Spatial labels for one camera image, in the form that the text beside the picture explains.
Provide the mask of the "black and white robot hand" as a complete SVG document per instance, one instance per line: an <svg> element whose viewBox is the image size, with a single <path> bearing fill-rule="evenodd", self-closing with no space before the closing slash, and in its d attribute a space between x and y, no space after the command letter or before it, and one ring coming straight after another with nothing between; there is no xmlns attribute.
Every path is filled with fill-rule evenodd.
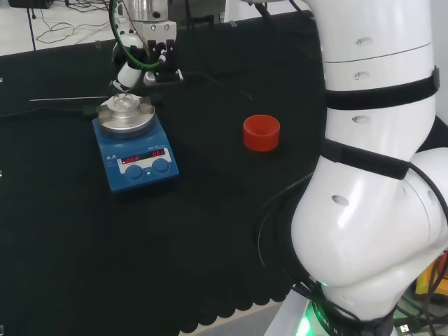
<svg viewBox="0 0 448 336"><path fill-rule="evenodd" d="M135 22L113 25L113 62L120 67L111 87L130 92L180 83L183 74L176 56L176 23Z"/></svg>

